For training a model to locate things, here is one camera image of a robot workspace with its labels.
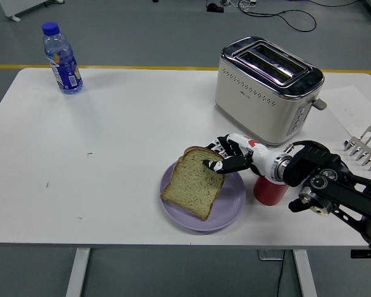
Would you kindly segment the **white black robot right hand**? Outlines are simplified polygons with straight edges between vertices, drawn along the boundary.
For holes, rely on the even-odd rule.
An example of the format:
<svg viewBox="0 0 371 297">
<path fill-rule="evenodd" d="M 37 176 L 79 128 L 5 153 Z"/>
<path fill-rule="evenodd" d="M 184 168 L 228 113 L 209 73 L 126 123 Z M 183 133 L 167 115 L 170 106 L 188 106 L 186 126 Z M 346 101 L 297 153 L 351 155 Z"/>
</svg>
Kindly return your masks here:
<svg viewBox="0 0 371 297">
<path fill-rule="evenodd" d="M 275 161 L 281 154 L 256 140 L 230 133 L 217 137 L 208 148 L 224 158 L 222 161 L 203 161 L 203 164 L 215 173 L 228 174 L 250 169 L 271 181 L 279 181 L 273 171 L 276 169 Z"/>
</svg>

